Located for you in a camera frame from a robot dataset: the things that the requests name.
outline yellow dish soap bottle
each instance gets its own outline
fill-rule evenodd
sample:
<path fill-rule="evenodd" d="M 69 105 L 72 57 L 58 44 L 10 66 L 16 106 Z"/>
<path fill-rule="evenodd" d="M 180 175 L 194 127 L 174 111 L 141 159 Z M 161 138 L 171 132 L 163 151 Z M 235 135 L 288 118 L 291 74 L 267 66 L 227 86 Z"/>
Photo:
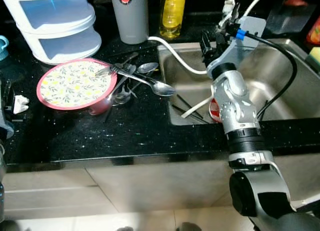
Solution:
<path fill-rule="evenodd" d="M 160 35 L 173 39 L 180 35 L 186 0 L 161 0 Z"/>

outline gray cup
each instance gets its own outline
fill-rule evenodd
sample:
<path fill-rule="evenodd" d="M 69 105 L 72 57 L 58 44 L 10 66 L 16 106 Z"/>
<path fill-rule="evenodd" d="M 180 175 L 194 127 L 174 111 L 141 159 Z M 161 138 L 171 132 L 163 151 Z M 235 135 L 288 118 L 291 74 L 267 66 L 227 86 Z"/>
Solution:
<path fill-rule="evenodd" d="M 112 0 L 121 41 L 135 45 L 148 39 L 148 0 Z"/>

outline pink plate rim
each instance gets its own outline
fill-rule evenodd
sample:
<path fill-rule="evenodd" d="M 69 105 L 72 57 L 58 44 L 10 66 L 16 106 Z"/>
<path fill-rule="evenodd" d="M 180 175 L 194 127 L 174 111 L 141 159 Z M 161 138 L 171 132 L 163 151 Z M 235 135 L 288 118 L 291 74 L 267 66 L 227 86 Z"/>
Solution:
<path fill-rule="evenodd" d="M 64 63 L 61 63 L 53 68 L 51 68 L 48 72 L 46 72 L 42 77 L 41 79 L 39 80 L 37 86 L 36 86 L 36 96 L 38 97 L 39 101 L 44 104 L 45 106 L 49 107 L 49 108 L 52 108 L 52 109 L 55 109 L 55 110 L 63 110 L 63 111 L 67 111 L 67 110 L 79 110 L 79 109 L 84 109 L 84 108 L 87 108 L 87 107 L 90 107 L 91 105 L 94 105 L 98 102 L 100 102 L 101 100 L 105 99 L 111 92 L 112 90 L 114 89 L 114 87 L 116 86 L 116 83 L 117 83 L 117 74 L 116 73 L 112 73 L 111 74 L 111 81 L 110 81 L 110 86 L 109 88 L 103 93 L 103 95 L 101 95 L 101 97 L 97 98 L 96 100 L 90 102 L 90 103 L 86 103 L 86 104 L 83 104 L 83 105 L 79 105 L 79 106 L 74 106 L 74 107 L 60 107 L 60 106 L 56 106 L 56 105 L 53 105 L 51 103 L 48 103 L 41 95 L 41 84 L 43 82 L 43 80 L 45 79 L 45 77 L 50 74 L 53 70 L 55 70 L 56 68 L 62 66 L 62 65 L 66 65 L 66 64 L 70 64 L 70 63 L 75 63 L 75 62 L 81 62 L 81 61 L 89 61 L 89 62 L 95 62 L 95 63 L 98 63 L 98 64 L 101 64 L 101 65 L 104 65 L 106 67 L 109 67 L 110 64 L 106 63 L 106 62 L 103 62 L 103 61 L 100 61 L 100 60 L 97 60 L 97 59 L 94 59 L 94 58 L 81 58 L 81 59 L 76 59 L 76 60 L 71 60 L 71 61 L 68 61 L 68 62 L 64 62 Z"/>

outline stainless steel sink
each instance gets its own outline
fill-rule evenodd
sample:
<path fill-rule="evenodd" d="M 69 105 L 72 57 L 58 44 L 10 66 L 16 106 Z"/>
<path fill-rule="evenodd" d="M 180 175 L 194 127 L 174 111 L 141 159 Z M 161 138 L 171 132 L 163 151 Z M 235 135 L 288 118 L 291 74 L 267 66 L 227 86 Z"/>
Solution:
<path fill-rule="evenodd" d="M 320 78 L 304 62 L 307 54 L 289 39 L 273 39 L 273 42 L 287 48 L 294 56 L 298 73 L 289 89 L 265 112 L 263 120 L 287 120 L 320 117 Z M 173 44 L 173 48 L 193 68 L 205 70 L 202 53 L 198 43 Z M 159 61 L 163 79 L 175 87 L 191 106 L 210 96 L 212 80 L 206 75 L 196 75 L 186 70 L 163 46 L 158 47 Z M 264 44 L 259 45 L 238 69 L 250 91 L 250 99 L 257 110 L 267 100 L 278 93 L 292 73 L 289 60 L 279 51 Z M 187 110 L 188 107 L 177 98 L 169 101 L 170 119 L 173 125 L 203 124 L 198 120 L 181 118 L 181 113 L 172 107 L 175 105 Z M 207 122 L 213 123 L 209 116 L 209 105 L 198 110 Z"/>

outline black cable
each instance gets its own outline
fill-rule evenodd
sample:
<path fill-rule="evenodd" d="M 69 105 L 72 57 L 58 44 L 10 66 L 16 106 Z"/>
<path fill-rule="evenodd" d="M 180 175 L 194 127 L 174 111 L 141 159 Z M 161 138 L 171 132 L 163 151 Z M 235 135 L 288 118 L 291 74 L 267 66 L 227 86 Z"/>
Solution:
<path fill-rule="evenodd" d="M 257 113 L 257 117 L 259 118 L 264 113 L 264 111 L 290 87 L 290 85 L 293 83 L 293 81 L 295 80 L 295 78 L 297 76 L 298 66 L 297 66 L 295 58 L 285 48 L 281 47 L 280 45 L 278 45 L 274 42 L 271 42 L 269 40 L 263 39 L 261 37 L 257 37 L 249 32 L 247 32 L 245 34 L 245 36 L 247 36 L 253 40 L 257 40 L 265 45 L 268 45 L 268 46 L 280 51 L 282 54 L 284 54 L 290 60 L 290 62 L 292 64 L 292 74 L 291 74 L 290 79 L 285 84 L 285 86 L 280 90 L 280 92 L 278 92 L 270 101 L 266 102 L 265 105 L 259 110 L 259 112 Z"/>

